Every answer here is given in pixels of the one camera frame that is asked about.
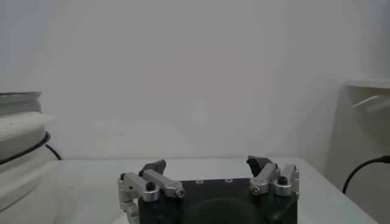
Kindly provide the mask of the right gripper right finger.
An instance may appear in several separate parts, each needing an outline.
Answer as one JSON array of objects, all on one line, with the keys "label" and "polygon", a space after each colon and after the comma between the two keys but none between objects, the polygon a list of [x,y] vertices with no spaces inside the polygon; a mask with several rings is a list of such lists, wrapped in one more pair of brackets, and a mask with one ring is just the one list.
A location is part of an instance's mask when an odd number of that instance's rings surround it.
[{"label": "right gripper right finger", "polygon": [[287,164],[282,169],[269,158],[248,156],[253,178],[249,180],[249,191],[253,196],[272,194],[279,197],[299,197],[300,171],[294,164]]}]

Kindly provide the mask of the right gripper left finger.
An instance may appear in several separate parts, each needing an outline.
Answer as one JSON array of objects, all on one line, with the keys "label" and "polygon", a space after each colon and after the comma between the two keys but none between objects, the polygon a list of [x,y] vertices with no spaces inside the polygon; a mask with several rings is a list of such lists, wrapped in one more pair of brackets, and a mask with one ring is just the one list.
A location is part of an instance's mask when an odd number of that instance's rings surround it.
[{"label": "right gripper left finger", "polygon": [[183,199],[185,190],[181,181],[163,175],[166,161],[161,159],[147,163],[138,172],[122,173],[118,178],[118,195],[121,210],[129,223],[139,223],[139,209],[135,200],[155,203],[163,197]]}]

